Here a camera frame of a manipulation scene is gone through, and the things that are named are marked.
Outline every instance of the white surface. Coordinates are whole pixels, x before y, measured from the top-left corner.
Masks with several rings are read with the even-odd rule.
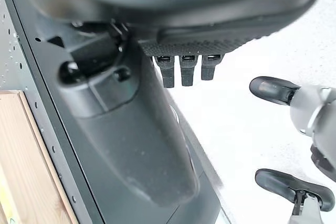
[[[171,94],[223,181],[221,200],[232,223],[289,220],[293,204],[257,186],[259,168],[291,173],[336,193],[336,183],[310,160],[311,139],[296,132],[289,109],[260,100],[248,89],[262,75],[336,87],[336,0],[319,0],[281,32],[227,54],[214,81],[201,82],[200,67],[194,86],[182,88],[176,63],[177,87]],[[322,219],[335,223],[336,209],[322,213]]]

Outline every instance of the gray robot arm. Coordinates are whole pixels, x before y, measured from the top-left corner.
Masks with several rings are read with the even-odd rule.
[[[251,92],[264,100],[290,106],[295,128],[312,138],[312,161],[336,182],[336,89],[325,86],[297,86],[273,77],[258,77]]]

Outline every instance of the black plastic cover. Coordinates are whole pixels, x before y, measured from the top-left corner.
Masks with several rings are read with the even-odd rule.
[[[65,22],[125,23],[148,56],[231,52],[291,24],[315,0],[32,0]]]
[[[62,96],[128,188],[159,206],[186,203],[197,195],[198,179],[153,62],[133,40],[119,58],[130,70],[127,80],[118,84],[111,68],[88,82],[61,83]]]

